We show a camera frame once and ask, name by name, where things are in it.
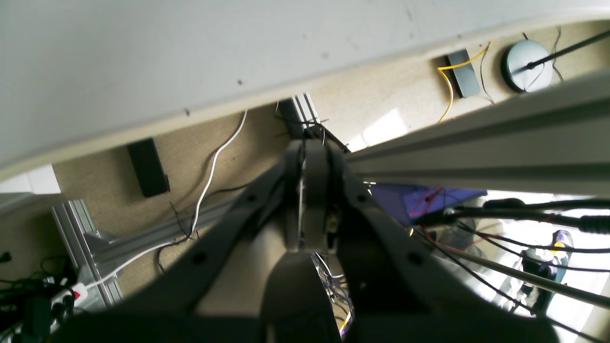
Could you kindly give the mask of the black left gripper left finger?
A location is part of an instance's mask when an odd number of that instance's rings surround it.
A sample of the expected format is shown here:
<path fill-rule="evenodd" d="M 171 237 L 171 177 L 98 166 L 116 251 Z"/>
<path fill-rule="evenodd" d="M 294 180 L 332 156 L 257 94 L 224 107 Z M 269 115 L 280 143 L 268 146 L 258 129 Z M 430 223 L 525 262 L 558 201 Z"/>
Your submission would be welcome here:
<path fill-rule="evenodd" d="M 263 343 L 268 279 L 302 228 L 299 183 L 305 146 L 293 141 L 168 272 L 109 310 L 82 314 L 53 343 Z"/>

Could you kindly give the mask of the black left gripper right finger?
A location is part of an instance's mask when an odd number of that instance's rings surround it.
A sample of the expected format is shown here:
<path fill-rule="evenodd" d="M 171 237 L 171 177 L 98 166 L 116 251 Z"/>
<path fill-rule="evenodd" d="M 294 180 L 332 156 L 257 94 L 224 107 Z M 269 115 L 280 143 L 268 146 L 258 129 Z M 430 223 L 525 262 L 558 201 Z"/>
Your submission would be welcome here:
<path fill-rule="evenodd" d="M 509 314 L 440 265 L 373 200 L 340 151 L 305 142 L 305 249 L 335 254 L 349 343 L 556 343 L 546 319 Z"/>

